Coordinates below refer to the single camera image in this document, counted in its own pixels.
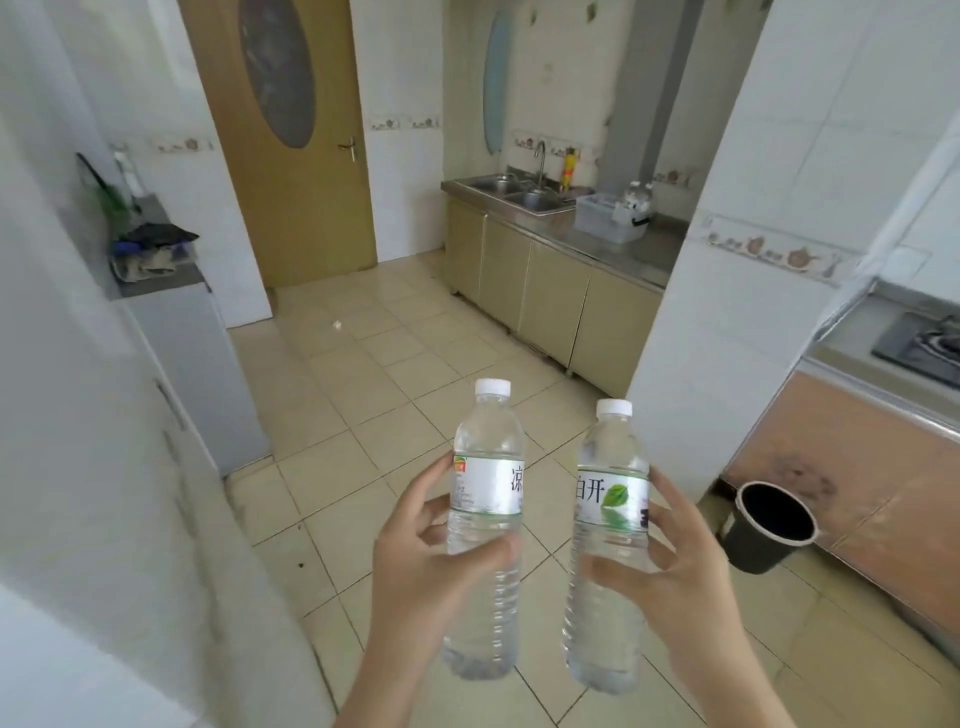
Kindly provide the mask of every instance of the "white bottle cap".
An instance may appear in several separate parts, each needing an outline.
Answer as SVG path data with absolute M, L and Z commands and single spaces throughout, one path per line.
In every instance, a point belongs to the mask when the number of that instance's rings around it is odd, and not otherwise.
M 597 417 L 603 415 L 634 416 L 634 404 L 630 400 L 598 400 Z
M 477 379 L 477 383 L 473 389 L 473 392 L 477 397 L 480 395 L 509 397 L 510 382 L 506 379 Z

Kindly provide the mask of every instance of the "bottle label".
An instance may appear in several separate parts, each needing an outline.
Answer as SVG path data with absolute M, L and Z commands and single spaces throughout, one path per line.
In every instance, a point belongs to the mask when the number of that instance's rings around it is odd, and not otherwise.
M 467 513 L 512 516 L 523 506 L 523 461 L 454 455 L 450 507 Z
M 646 478 L 580 470 L 574 518 L 614 531 L 645 533 L 649 494 Z

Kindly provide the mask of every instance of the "black trash bin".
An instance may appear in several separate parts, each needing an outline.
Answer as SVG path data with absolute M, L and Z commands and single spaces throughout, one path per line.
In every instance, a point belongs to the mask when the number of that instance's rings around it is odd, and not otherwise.
M 774 483 L 746 483 L 737 491 L 735 505 L 717 539 L 741 571 L 765 573 L 819 534 L 806 504 Z

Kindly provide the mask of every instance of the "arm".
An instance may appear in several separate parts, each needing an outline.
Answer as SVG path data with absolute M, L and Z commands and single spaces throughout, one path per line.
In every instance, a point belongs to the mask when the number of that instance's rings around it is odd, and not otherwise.
M 415 477 L 373 546 L 370 638 L 360 671 L 334 728 L 402 728 L 424 673 L 470 589 L 505 569 L 520 551 L 511 534 L 456 556 L 430 547 L 446 541 L 450 497 L 424 502 L 453 465 L 448 452 Z
M 660 473 L 651 479 L 670 505 L 650 504 L 650 520 L 674 547 L 650 538 L 661 571 L 594 556 L 581 557 L 581 568 L 640 608 L 711 728 L 795 728 L 747 640 L 726 554 L 696 506 Z

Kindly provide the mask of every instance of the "door handle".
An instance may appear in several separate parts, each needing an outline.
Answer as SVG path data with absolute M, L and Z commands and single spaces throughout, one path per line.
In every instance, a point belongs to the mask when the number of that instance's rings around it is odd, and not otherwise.
M 356 140 L 355 138 L 353 138 L 353 136 L 350 137 L 350 143 L 349 143 L 349 144 L 338 144 L 337 146 L 338 146 L 340 149 L 349 149 L 349 150 L 350 150 L 350 158 L 353 159 L 353 161 L 356 161 L 356 160 L 357 160 L 357 140 Z

